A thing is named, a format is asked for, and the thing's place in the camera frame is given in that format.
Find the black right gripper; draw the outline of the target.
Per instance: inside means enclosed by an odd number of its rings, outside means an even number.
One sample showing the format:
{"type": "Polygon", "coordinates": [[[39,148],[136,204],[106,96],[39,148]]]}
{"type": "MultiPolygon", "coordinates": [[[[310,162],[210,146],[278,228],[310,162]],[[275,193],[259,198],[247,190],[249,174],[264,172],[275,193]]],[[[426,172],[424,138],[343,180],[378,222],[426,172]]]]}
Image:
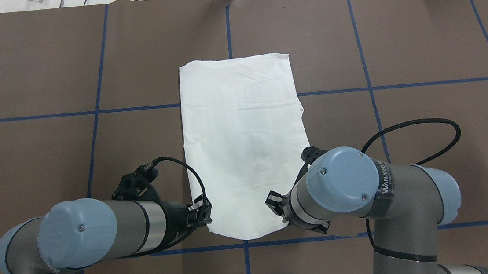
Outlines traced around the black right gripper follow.
{"type": "Polygon", "coordinates": [[[307,181],[298,181],[287,194],[270,191],[265,204],[289,225],[315,233],[327,233],[330,210],[312,197],[307,181]]]}

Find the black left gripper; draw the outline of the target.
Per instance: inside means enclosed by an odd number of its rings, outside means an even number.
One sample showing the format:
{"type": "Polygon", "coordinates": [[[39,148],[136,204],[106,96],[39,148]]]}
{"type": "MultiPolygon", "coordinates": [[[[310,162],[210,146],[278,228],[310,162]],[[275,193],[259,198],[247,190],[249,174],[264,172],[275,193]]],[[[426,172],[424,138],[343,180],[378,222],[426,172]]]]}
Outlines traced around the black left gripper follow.
{"type": "Polygon", "coordinates": [[[194,230],[211,224],[212,203],[205,198],[196,198],[193,204],[165,202],[167,224],[165,245],[176,245],[186,239],[194,230]]]}

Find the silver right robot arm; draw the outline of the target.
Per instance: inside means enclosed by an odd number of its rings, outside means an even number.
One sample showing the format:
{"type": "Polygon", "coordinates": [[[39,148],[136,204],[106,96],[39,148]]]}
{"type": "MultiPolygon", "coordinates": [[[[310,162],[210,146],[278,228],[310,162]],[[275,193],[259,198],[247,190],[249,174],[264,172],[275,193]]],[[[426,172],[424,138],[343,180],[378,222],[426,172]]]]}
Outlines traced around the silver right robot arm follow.
{"type": "Polygon", "coordinates": [[[287,194],[270,191],[265,203],[283,221],[327,233],[343,215],[374,220],[373,274],[488,274],[479,265],[438,262],[438,226],[461,207],[461,192],[447,172],[397,165],[352,147],[307,147],[287,194]]]}

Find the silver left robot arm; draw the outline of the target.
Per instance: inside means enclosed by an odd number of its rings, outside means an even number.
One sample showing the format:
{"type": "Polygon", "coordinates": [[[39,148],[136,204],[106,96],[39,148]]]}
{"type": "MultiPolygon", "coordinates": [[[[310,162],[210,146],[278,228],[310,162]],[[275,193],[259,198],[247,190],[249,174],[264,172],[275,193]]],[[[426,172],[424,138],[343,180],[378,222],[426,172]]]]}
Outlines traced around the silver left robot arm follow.
{"type": "Polygon", "coordinates": [[[0,239],[4,274],[82,274],[104,260],[167,250],[210,223],[212,205],[201,195],[192,204],[91,198],[56,204],[0,239]]]}

